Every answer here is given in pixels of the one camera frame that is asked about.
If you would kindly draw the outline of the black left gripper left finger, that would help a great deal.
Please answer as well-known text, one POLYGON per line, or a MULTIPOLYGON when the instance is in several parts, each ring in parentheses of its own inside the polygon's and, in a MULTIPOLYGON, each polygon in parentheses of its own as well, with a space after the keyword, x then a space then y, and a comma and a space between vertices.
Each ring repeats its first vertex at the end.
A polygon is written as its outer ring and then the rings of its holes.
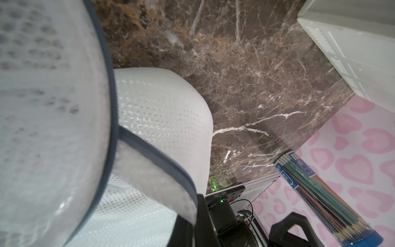
POLYGON ((193 233, 192 224, 177 216, 167 247, 192 247, 193 233))

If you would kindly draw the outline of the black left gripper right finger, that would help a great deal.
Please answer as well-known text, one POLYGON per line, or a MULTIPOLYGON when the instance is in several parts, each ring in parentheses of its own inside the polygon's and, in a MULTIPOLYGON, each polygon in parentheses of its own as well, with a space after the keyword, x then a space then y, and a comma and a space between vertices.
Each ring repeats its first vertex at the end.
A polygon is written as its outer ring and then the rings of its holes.
POLYGON ((196 247, 220 247, 221 244, 216 235, 211 221, 206 201, 203 195, 197 195, 198 214, 194 227, 194 239, 196 247))

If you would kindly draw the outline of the white mesh bag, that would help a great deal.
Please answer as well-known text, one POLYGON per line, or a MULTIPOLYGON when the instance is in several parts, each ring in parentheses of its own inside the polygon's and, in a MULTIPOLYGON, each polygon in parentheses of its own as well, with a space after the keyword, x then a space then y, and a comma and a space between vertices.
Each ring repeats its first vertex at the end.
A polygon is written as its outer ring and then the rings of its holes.
POLYGON ((90 1, 1 1, 1 246, 166 247, 212 138, 181 76, 113 68, 90 1))

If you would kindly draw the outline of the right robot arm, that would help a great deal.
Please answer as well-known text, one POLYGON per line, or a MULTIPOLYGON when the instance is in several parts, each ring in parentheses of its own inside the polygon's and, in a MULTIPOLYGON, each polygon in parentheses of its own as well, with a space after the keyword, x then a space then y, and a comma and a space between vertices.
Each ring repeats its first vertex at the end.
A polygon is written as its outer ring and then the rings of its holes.
POLYGON ((206 209, 217 232, 220 247, 322 247, 307 217, 292 212, 272 225, 269 237, 259 238, 263 228, 254 217, 252 200, 242 198, 247 188, 237 186, 205 197, 206 209))

